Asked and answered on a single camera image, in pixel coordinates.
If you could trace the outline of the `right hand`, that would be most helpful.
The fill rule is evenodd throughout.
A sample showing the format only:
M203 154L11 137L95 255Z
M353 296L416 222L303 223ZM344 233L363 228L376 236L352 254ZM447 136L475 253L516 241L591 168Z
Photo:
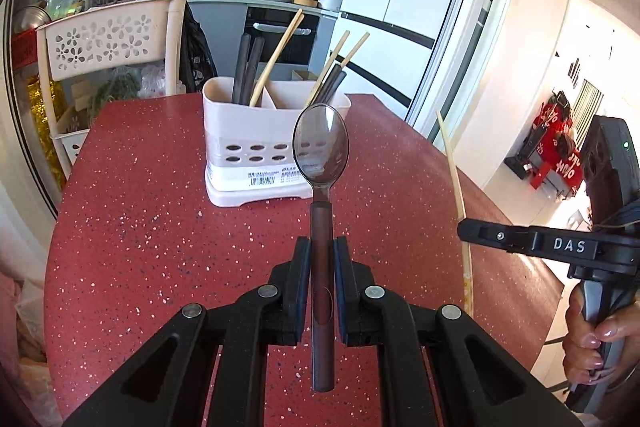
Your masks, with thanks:
M567 334L562 342L563 369L571 384L594 385L597 381L627 376L639 364L639 301L620 309L597 326L582 316L584 296L578 285L570 293L565 313ZM623 340L624 349L614 369L605 369L598 349Z

